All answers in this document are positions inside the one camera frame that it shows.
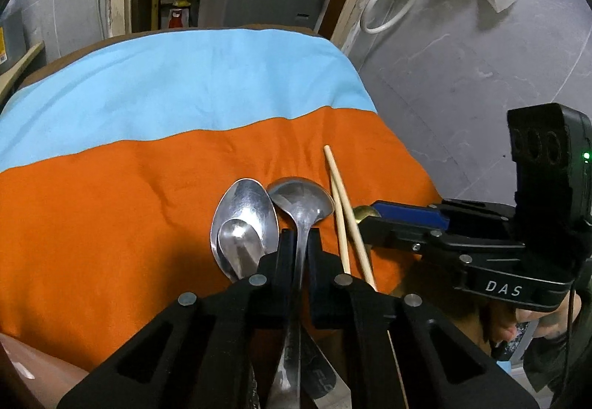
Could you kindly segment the right hand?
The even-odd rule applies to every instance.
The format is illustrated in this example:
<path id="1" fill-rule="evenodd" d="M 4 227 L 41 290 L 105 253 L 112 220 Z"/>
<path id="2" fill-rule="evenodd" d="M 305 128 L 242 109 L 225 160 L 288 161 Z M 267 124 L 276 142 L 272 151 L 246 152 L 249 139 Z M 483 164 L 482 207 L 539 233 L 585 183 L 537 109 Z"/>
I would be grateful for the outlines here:
<path id="1" fill-rule="evenodd" d="M 516 309 L 501 302 L 492 303 L 491 307 L 491 340 L 498 345 L 501 342 L 513 341 L 517 337 L 519 324 L 534 321 L 538 322 L 534 338 L 558 338 L 567 332 L 568 323 L 578 317 L 582 302 L 579 295 L 568 295 L 559 308 L 550 313 Z"/>

